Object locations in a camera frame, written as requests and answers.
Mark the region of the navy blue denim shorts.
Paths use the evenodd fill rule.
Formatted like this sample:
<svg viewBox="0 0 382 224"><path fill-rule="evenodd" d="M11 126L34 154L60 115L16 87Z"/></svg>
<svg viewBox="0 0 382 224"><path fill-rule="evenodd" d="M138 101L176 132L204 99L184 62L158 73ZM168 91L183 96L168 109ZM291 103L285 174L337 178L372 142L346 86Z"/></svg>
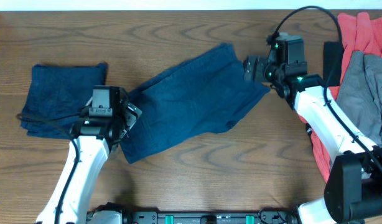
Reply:
<svg viewBox="0 0 382 224"><path fill-rule="evenodd" d="M268 92L245 80L233 46L220 44L129 92L142 115L121 149L132 164L200 134L227 132Z"/></svg>

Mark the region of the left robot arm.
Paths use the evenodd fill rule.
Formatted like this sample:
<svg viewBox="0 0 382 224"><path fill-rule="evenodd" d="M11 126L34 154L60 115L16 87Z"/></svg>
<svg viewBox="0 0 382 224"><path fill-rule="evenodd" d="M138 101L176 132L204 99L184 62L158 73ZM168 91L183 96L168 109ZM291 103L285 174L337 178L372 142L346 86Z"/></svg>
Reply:
<svg viewBox="0 0 382 224"><path fill-rule="evenodd" d="M141 115L124 88L94 86L90 100L69 132L67 161L37 223L125 222L126 212L113 203L92 212L88 208L104 163Z"/></svg>

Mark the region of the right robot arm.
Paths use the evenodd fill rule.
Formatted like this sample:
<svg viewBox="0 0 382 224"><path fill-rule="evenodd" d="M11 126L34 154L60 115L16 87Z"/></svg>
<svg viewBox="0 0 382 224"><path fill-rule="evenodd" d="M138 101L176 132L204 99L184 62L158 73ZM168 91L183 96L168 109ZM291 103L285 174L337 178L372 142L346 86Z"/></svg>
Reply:
<svg viewBox="0 0 382 224"><path fill-rule="evenodd" d="M297 208L299 223L348 223L382 216L382 148L347 117L318 74L307 73L304 41L274 33L267 57L244 61L245 79L270 83L326 148L332 168L324 196Z"/></svg>

